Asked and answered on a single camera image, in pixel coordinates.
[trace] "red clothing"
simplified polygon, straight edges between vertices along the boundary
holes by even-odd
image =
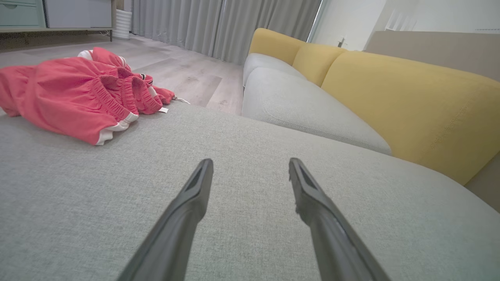
[[[171,91],[151,86],[119,56],[102,48],[92,53],[96,61],[70,57],[0,69],[0,107],[43,129],[103,145],[139,113],[170,103]]]

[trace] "gray fabric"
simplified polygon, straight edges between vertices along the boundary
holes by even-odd
[[[500,215],[425,167],[174,102],[104,146],[0,117],[0,279],[115,280],[198,162],[213,183],[186,280],[319,280],[299,157],[392,280],[495,280]]]
[[[279,70],[256,68],[246,82],[244,117],[391,155],[365,121],[315,84]]]
[[[135,0],[132,32],[241,65],[255,29],[305,41],[321,0]]]
[[[243,87],[247,84],[248,77],[252,71],[256,68],[268,68],[279,70],[283,73],[293,75],[295,77],[307,80],[307,78],[302,75],[297,69],[293,68],[290,64],[277,59],[272,56],[268,56],[261,53],[251,53],[246,58],[245,64],[243,66]]]

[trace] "drawer handle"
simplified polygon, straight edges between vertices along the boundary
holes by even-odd
[[[3,4],[5,6],[5,8],[7,9],[15,9],[17,8],[18,6],[17,5],[13,5],[13,4]]]

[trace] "white ribbed basket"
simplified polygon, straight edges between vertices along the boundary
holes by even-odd
[[[113,29],[113,38],[130,39],[130,22],[132,13],[124,10],[116,10],[116,28]]]

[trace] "sofa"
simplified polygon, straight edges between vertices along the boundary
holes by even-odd
[[[422,165],[173,101],[103,146],[0,113],[0,279],[116,280],[200,160],[185,280],[320,280],[288,175],[300,158],[392,280],[495,280],[500,214]]]
[[[244,117],[391,155],[461,185],[500,152],[500,82],[477,74],[259,28],[243,86]]]

